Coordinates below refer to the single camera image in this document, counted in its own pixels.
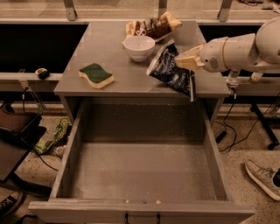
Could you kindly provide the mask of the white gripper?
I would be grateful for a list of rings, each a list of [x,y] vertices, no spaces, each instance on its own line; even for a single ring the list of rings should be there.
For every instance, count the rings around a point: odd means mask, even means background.
[[[204,45],[197,45],[180,54],[175,61],[178,67],[188,70],[199,70],[203,67],[210,73],[227,71],[224,61],[224,46],[228,37],[214,38]]]

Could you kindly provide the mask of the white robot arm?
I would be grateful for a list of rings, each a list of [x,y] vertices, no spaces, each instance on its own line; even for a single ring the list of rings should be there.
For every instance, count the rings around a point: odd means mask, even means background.
[[[235,37],[215,38],[182,52],[176,58],[178,67],[210,73],[245,70],[278,74],[280,68],[280,17],[265,22],[257,31]]]

